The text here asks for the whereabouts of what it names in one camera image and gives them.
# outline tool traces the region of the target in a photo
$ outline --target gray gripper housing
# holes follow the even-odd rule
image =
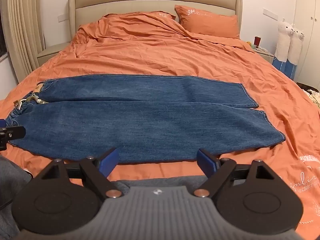
[[[23,230],[15,239],[302,240],[293,229],[274,236],[242,231],[220,216],[211,199],[195,197],[185,186],[131,187],[127,195],[107,199],[95,218],[75,231],[44,236]]]

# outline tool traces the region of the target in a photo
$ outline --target white curtain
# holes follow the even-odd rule
[[[43,51],[40,0],[0,0],[4,38],[17,79],[21,82],[39,67]]]

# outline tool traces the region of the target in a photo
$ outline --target white plush toy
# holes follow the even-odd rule
[[[294,78],[294,74],[296,72],[304,39],[303,32],[301,32],[295,27],[293,27],[293,30],[294,34],[291,38],[288,59],[284,69],[284,74],[291,79]]]
[[[286,22],[285,19],[278,23],[278,42],[275,53],[276,58],[272,64],[281,72],[284,72],[293,33],[294,30],[292,25]]]

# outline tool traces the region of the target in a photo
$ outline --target white cabinet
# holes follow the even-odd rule
[[[306,67],[304,64],[305,64],[305,59],[308,52],[311,34],[313,30],[315,9],[316,9],[316,0],[297,0],[296,2],[294,24],[299,30],[303,32],[304,41],[302,44],[302,50],[301,50],[300,59],[297,65],[294,80],[303,84],[305,84],[305,82],[308,83],[308,80],[307,80],[308,73],[305,73]]]
[[[320,0],[316,0],[316,13],[308,47],[298,82],[318,88],[320,83]]]

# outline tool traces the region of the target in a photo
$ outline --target orange duvet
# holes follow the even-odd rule
[[[71,44],[31,73],[0,101],[0,118],[38,82],[76,75],[115,73],[191,75],[242,83],[287,140],[271,148],[227,153],[238,163],[264,160],[303,202],[297,232],[320,235],[320,118],[303,91],[241,41],[189,33],[163,12],[108,15],[81,26]],[[34,175],[50,160],[8,144],[1,152]],[[195,162],[118,165],[118,179],[202,175]]]

